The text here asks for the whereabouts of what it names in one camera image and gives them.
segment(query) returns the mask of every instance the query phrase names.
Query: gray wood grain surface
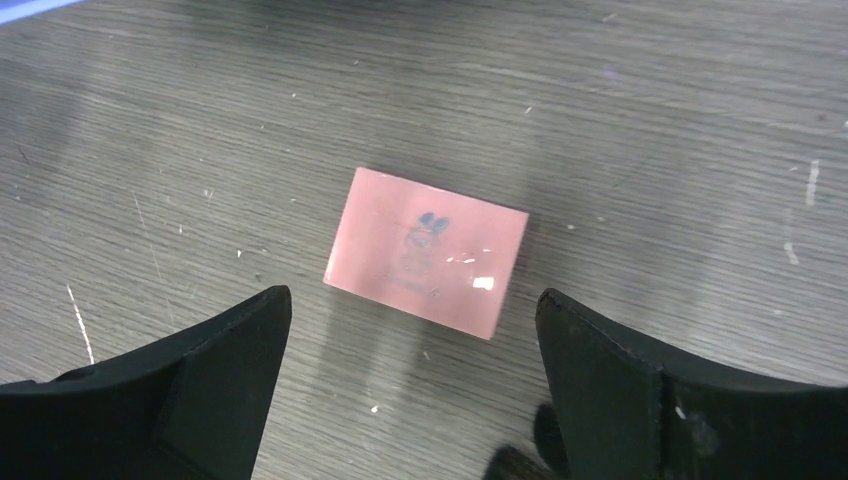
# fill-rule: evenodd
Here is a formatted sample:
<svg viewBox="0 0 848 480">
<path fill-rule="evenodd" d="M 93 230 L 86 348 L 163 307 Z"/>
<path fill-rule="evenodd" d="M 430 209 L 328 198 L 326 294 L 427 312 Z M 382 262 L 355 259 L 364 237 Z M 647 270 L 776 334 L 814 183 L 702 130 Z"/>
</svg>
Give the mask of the gray wood grain surface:
<svg viewBox="0 0 848 480">
<path fill-rule="evenodd" d="M 549 286 L 848 383 L 846 25 L 842 0 L 106 0 L 5 25 L 0 381 L 88 362 L 68 287 L 102 360 L 286 284 L 255 477 L 368 480 L 472 479 L 526 444 Z M 531 213 L 493 341 L 322 285 L 360 165 Z"/>
</svg>

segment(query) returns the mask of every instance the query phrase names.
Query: pink eraser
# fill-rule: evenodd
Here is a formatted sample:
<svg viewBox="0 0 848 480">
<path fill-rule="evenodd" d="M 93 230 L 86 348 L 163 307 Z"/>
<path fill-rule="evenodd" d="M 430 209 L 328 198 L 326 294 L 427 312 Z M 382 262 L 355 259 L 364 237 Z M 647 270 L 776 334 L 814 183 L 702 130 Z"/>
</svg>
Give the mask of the pink eraser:
<svg viewBox="0 0 848 480">
<path fill-rule="evenodd" d="M 492 338 L 527 214 L 358 168 L 324 283 Z"/>
</svg>

